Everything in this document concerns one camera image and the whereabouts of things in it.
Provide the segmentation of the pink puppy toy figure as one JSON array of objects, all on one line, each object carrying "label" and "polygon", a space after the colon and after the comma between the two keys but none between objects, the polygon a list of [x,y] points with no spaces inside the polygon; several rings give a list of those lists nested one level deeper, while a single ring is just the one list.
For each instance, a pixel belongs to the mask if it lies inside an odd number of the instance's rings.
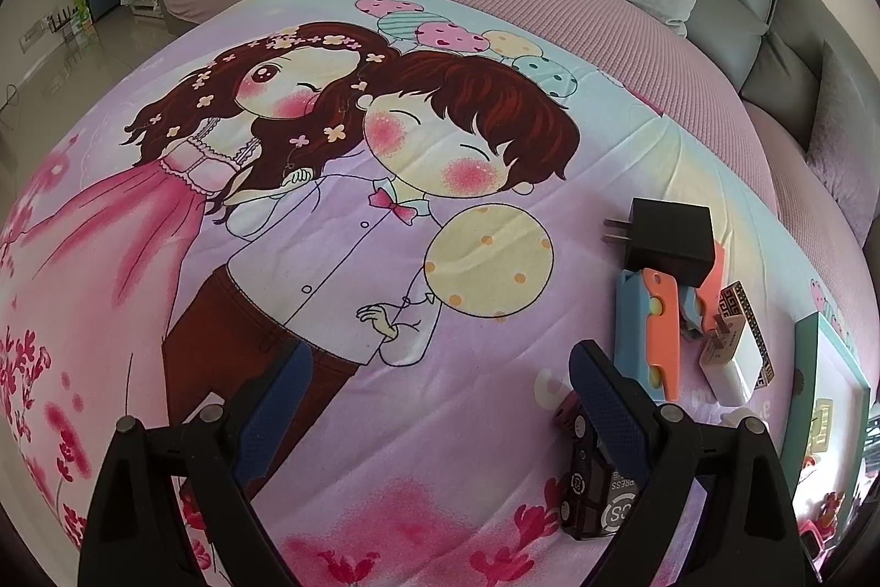
[{"label": "pink puppy toy figure", "polygon": [[846,493],[832,492],[826,493],[825,497],[819,503],[819,507],[815,509],[815,513],[810,518],[810,523],[815,526],[817,532],[821,533],[823,538],[834,535],[837,530],[838,514],[843,506]]}]

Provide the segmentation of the blue orange toy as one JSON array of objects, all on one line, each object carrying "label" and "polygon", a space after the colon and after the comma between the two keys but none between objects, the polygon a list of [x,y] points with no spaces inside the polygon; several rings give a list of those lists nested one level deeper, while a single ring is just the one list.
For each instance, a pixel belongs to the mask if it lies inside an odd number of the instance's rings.
[{"label": "blue orange toy", "polygon": [[679,288],[674,277],[645,268],[616,282],[613,363],[655,402],[680,398]]},{"label": "blue orange toy", "polygon": [[681,286],[679,289],[679,316],[683,334],[696,338],[716,328],[723,273],[725,249],[722,244],[714,243],[714,264],[704,282],[698,288]]}]

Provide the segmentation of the pink lighter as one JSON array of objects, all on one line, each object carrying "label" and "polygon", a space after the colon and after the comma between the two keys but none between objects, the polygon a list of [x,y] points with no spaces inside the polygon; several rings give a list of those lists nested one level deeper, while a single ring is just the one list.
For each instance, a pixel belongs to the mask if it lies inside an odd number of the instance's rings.
[{"label": "pink lighter", "polygon": [[583,414],[579,395],[571,390],[565,399],[559,404],[553,414],[553,423],[565,435],[582,438],[586,432],[586,417]]}]

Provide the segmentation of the pink sofa cover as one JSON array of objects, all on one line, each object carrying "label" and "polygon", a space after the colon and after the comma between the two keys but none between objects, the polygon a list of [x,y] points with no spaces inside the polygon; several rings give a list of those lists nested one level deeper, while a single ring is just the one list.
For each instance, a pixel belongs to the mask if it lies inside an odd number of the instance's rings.
[{"label": "pink sofa cover", "polygon": [[807,164],[810,134],[795,139],[746,101],[687,36],[675,37],[625,0],[562,0],[546,23],[518,23],[510,0],[476,7],[605,68],[673,116],[768,202],[805,249],[874,250],[877,215],[857,244],[843,213]]}]

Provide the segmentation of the gold patterned lighter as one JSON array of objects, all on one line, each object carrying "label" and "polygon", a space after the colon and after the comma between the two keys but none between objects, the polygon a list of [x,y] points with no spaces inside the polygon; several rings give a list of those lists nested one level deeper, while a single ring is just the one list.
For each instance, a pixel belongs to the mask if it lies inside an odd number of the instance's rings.
[{"label": "gold patterned lighter", "polygon": [[759,326],[758,317],[754,312],[754,307],[750,304],[746,289],[743,283],[729,283],[725,288],[720,289],[719,310],[717,314],[725,323],[729,325],[734,319],[743,319],[749,328],[750,337],[756,345],[759,354],[759,371],[756,375],[755,387],[762,389],[767,387],[774,380],[776,372],[774,371],[773,362],[769,357],[769,351],[765,338],[763,338],[762,329]]}]

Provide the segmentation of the teal shallow box tray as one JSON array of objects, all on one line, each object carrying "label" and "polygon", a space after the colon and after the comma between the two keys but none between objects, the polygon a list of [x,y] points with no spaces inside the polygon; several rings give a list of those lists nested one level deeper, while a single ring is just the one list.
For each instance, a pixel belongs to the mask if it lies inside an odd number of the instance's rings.
[{"label": "teal shallow box tray", "polygon": [[[817,398],[834,401],[831,441],[825,453],[807,453]],[[826,493],[846,493],[841,518],[849,515],[861,471],[870,409],[870,386],[856,356],[821,313],[795,325],[795,370],[784,434],[783,474],[796,517],[815,513]]]}]

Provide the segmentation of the black power adapter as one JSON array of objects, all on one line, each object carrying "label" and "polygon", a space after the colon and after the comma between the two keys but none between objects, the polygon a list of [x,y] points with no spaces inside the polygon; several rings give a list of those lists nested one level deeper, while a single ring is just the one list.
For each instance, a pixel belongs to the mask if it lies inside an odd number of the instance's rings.
[{"label": "black power adapter", "polygon": [[699,288],[716,261],[712,213],[706,206],[634,198],[626,219],[607,217],[604,240],[624,247],[628,271],[655,270]]}]

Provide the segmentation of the black toy express car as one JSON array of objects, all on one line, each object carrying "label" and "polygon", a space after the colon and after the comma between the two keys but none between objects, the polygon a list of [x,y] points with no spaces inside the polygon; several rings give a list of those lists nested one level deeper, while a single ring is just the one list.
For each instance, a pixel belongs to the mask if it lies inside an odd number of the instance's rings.
[{"label": "black toy express car", "polygon": [[633,480],[616,471],[585,410],[583,414],[586,432],[582,438],[562,432],[571,441],[571,457],[562,478],[559,518],[564,532],[576,541],[618,532],[639,491]]}]

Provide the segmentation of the white charger plug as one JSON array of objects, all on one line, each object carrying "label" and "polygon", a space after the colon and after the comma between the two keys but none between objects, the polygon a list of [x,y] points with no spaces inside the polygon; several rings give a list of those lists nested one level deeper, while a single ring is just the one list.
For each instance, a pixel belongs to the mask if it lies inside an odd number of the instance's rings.
[{"label": "white charger plug", "polygon": [[743,319],[716,322],[704,337],[700,368],[717,402],[723,407],[741,407],[754,395],[759,354]]}]

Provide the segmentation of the white plastic hair claw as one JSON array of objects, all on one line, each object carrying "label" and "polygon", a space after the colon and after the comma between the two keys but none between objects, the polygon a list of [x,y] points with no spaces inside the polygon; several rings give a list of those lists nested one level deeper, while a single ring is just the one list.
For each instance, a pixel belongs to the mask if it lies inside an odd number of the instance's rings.
[{"label": "white plastic hair claw", "polygon": [[834,401],[829,398],[817,398],[810,419],[807,453],[825,453],[831,441],[832,419],[834,419]]}]

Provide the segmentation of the purple grey cushion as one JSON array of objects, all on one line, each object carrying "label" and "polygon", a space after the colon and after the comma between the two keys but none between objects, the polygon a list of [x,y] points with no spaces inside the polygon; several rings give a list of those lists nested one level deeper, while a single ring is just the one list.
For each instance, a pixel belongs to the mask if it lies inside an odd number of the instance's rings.
[{"label": "purple grey cushion", "polygon": [[808,146],[808,166],[863,246],[877,215],[878,120],[828,43],[823,45],[821,86]]}]

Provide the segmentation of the cartoon printed bedsheet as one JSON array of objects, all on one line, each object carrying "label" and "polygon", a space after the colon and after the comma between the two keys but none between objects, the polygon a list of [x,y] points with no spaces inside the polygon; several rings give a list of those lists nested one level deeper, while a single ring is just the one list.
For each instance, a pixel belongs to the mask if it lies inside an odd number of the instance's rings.
[{"label": "cartoon printed bedsheet", "polygon": [[315,356],[252,497],[308,585],[574,585],[552,416],[610,345],[634,198],[706,206],[775,377],[821,313],[878,381],[861,250],[822,264],[605,68],[450,0],[246,0],[41,153],[2,229],[2,423],[42,559],[76,557],[119,417],[178,426]]}]

